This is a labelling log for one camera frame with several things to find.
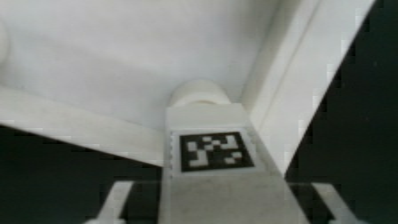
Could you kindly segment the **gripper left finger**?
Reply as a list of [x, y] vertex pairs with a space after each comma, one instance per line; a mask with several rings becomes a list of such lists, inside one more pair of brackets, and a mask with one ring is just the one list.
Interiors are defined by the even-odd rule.
[[118, 181], [114, 183], [98, 216], [84, 224], [127, 224], [122, 213], [134, 185], [134, 181]]

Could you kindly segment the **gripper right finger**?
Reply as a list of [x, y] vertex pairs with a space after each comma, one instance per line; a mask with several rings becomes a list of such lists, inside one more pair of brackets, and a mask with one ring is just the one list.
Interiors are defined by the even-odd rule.
[[370, 224], [358, 218], [335, 185], [328, 183], [313, 183], [313, 187], [335, 215], [335, 219], [329, 221], [329, 224]]

